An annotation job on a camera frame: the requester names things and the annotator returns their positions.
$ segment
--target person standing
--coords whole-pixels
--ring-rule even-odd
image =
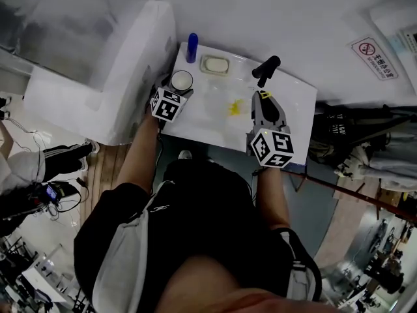
[[[2,121],[0,132],[4,139],[0,147],[0,194],[33,183],[48,182],[59,174],[87,170],[85,157],[100,149],[98,143],[85,140],[82,145],[60,145],[39,152],[19,152],[10,156],[14,141]]]

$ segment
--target sign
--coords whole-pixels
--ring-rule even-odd
[[[398,78],[397,71],[375,40],[366,37],[350,45],[351,49],[375,73],[379,80],[385,81]]]

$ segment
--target cable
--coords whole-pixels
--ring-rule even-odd
[[[161,133],[160,133],[160,132],[158,133],[158,135],[157,135],[156,139],[157,139],[157,140],[160,142],[160,144],[161,144],[161,150],[159,151],[158,158],[156,158],[156,162],[155,162],[154,175],[153,175],[153,177],[152,177],[151,195],[152,195],[152,193],[153,193],[153,191],[154,191],[153,184],[154,184],[154,180],[155,180],[155,177],[156,177],[156,169],[158,168],[159,160],[161,159],[162,153],[164,152],[164,143],[162,142],[162,139],[161,139]]]
[[[10,121],[12,124],[16,125],[20,130],[22,130],[24,133],[37,133],[38,130],[34,130],[34,131],[28,131],[26,130],[22,124],[20,124],[19,122],[17,122],[15,119],[13,118],[5,118],[5,121]]]
[[[255,193],[254,195],[252,195],[253,194],[253,191],[252,191],[253,178],[255,176],[258,176],[260,173],[262,173],[263,171],[265,171],[267,169],[268,169],[268,167],[262,167],[262,168],[259,168],[258,170],[255,170],[252,173],[252,182],[251,182],[251,187],[250,187],[250,196],[252,196],[252,202],[254,202],[256,200],[256,196],[257,196],[257,193]]]
[[[30,209],[30,210],[27,210],[27,211],[23,211],[23,212],[20,212],[20,213],[16,213],[16,214],[14,214],[14,215],[10,215],[10,216],[8,216],[8,217],[6,217],[6,218],[8,218],[8,219],[12,219],[12,218],[14,218],[14,217],[17,217],[17,216],[22,216],[22,215],[33,215],[35,218],[36,218],[36,216],[35,216],[35,214],[36,213],[40,213],[40,212],[42,212],[43,210],[45,210],[45,208],[48,206],[48,204],[47,205],[43,205],[42,207],[35,207],[35,208],[33,208],[33,209]]]
[[[35,176],[35,182],[37,182],[38,181],[38,176],[39,176],[39,171],[40,171],[40,145],[38,144],[38,142],[36,141],[36,139],[35,139],[35,137],[33,136],[33,141],[35,142],[35,144],[38,146],[38,149],[39,149],[39,153],[38,153],[38,171],[36,172],[36,176]]]
[[[254,176],[252,175],[251,180],[250,180],[250,187],[252,189],[252,193],[253,193],[253,178],[254,178]],[[254,203],[255,200],[256,200],[256,193],[255,193],[254,196],[252,196],[252,203]]]
[[[78,203],[77,204],[75,204],[73,207],[71,207],[71,208],[69,208],[67,210],[64,210],[64,211],[61,211],[61,210],[59,210],[59,208],[57,208],[57,211],[59,213],[68,212],[68,211],[71,211],[71,210],[75,209],[79,204],[84,203],[88,199],[88,197],[90,196],[90,190],[87,187],[85,187],[85,188],[87,189],[87,196],[84,198],[83,201],[81,200],[82,199],[81,194],[78,192],[78,194],[79,194],[79,200],[78,200]],[[59,202],[59,206],[61,206],[62,203],[66,203],[68,201],[60,201]]]
[[[51,217],[51,221],[56,222],[59,219],[59,212],[56,206],[54,206],[54,204],[48,204],[48,206],[46,207],[47,212],[50,213]],[[51,209],[55,210],[55,214],[53,215],[51,212]]]
[[[32,150],[26,146],[21,146],[17,140],[13,139],[13,142],[16,143],[17,146],[19,146],[21,149],[23,149],[26,152],[32,152]]]
[[[247,182],[247,180],[245,180],[245,183],[247,184],[247,186],[248,186],[248,188],[249,188],[250,198],[253,200],[252,187],[251,187],[251,186],[250,186],[250,184]]]

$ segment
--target shoe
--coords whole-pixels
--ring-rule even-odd
[[[189,150],[183,149],[180,152],[180,155],[178,156],[178,159],[179,160],[192,160],[193,159],[193,156],[192,156],[192,154],[191,154],[191,152]]]
[[[10,118],[10,112],[2,112],[0,110],[0,121],[2,121],[3,119],[9,119]]]
[[[79,170],[81,170],[81,171],[89,170],[89,164],[87,163],[87,158],[86,157],[81,158],[79,161],[81,161],[81,163],[82,163],[82,166]]]
[[[0,108],[7,107],[12,102],[12,97],[0,97]]]
[[[100,150],[100,144],[91,139],[85,139],[85,143],[90,143],[93,147],[91,153],[97,154]]]

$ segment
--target white tabletop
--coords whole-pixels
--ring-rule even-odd
[[[42,271],[39,271],[34,265],[22,272],[22,275],[29,283],[31,283],[34,289],[45,293],[51,301],[56,303],[70,303],[71,305],[74,304],[74,301],[69,298],[69,296],[58,291],[56,285],[52,284],[50,280],[42,274]]]
[[[258,90],[252,70],[260,65],[256,61],[198,46],[195,63],[185,60],[187,43],[181,43],[174,71],[186,70],[193,76],[194,94],[187,101],[174,123],[167,123],[162,133],[203,142],[228,149],[246,152],[246,133],[253,128],[251,120],[252,95]],[[200,71],[202,55],[224,57],[230,61],[229,75],[216,76]],[[305,164],[313,125],[316,88],[280,70],[266,82],[287,117],[291,129],[294,157],[291,162]],[[231,115],[229,107],[240,102],[239,115]]]

